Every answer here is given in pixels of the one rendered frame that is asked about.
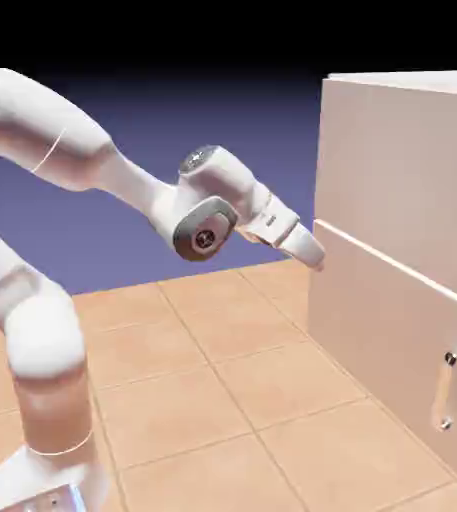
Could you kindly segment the pale painted cabinet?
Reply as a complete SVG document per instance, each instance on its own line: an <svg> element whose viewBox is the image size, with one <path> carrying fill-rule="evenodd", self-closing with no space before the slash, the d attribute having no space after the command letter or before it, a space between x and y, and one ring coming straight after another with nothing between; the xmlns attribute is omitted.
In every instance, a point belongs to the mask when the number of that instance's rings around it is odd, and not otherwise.
<svg viewBox="0 0 457 512"><path fill-rule="evenodd" d="M323 83L309 331L457 472L457 71Z"/></svg>

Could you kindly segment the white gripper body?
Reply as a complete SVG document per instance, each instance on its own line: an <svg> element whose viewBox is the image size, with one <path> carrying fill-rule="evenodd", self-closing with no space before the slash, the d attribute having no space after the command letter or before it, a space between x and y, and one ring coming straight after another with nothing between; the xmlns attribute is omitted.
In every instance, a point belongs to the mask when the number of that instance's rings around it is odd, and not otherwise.
<svg viewBox="0 0 457 512"><path fill-rule="evenodd" d="M310 269L323 270L325 249L301 223L292 228L279 250Z"/></svg>

